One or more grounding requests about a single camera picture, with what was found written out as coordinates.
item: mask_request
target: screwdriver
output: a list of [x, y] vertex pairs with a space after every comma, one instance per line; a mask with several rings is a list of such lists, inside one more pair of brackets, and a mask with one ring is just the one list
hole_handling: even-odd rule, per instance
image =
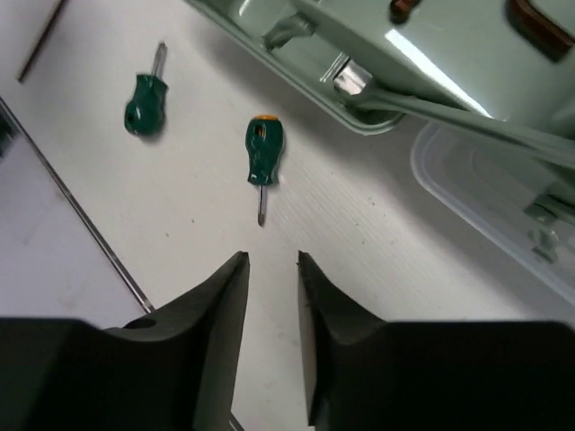
[[250, 121], [245, 134], [250, 156], [248, 182], [260, 188], [258, 224], [266, 218], [266, 188], [277, 182], [278, 162], [284, 147], [284, 129], [277, 117], [260, 115]]
[[152, 74], [136, 75], [136, 90], [124, 113], [124, 127], [132, 135], [157, 135], [164, 126], [164, 101], [168, 86], [160, 76], [166, 53], [165, 43], [160, 42], [155, 52]]

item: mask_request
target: green screwdriver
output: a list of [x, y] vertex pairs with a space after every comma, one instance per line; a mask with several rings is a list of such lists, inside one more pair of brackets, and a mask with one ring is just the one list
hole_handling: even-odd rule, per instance
[[152, 73], [136, 76], [136, 90], [124, 113], [124, 127], [132, 135], [154, 136], [164, 126], [164, 101], [168, 86], [160, 79], [160, 75], [166, 53], [165, 43], [160, 42], [155, 52]]
[[277, 117], [260, 115], [250, 121], [245, 134], [250, 156], [248, 182], [260, 188], [258, 224], [266, 219], [266, 188], [277, 182], [278, 162], [284, 147], [284, 129]]

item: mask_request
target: gray floor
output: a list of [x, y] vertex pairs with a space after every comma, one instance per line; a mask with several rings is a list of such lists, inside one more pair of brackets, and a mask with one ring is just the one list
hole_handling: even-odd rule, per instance
[[123, 326], [144, 312], [24, 137], [0, 160], [0, 315]]

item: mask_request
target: white table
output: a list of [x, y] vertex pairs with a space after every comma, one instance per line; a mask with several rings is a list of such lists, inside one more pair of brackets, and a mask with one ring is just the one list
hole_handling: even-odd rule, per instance
[[[246, 429], [306, 427], [297, 250], [383, 319], [572, 319], [559, 297], [417, 184], [409, 152], [419, 121], [354, 135], [182, 0], [72, 0], [19, 85], [45, 17], [31, 3], [2, 0], [0, 96], [152, 303], [250, 252], [233, 408]], [[123, 110], [158, 40], [169, 49], [168, 124], [151, 145], [124, 130]], [[261, 113], [278, 115], [287, 131], [263, 229], [243, 143]]]

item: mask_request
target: green handle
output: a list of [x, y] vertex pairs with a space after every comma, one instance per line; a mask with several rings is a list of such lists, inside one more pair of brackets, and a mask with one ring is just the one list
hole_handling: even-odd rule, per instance
[[245, 147], [250, 156], [248, 181], [254, 186], [277, 182], [277, 167], [284, 146], [284, 130], [276, 117], [261, 115], [248, 126]]
[[137, 75], [136, 90], [124, 114], [124, 127], [129, 133], [153, 136], [162, 130], [167, 91], [168, 86], [157, 76]]

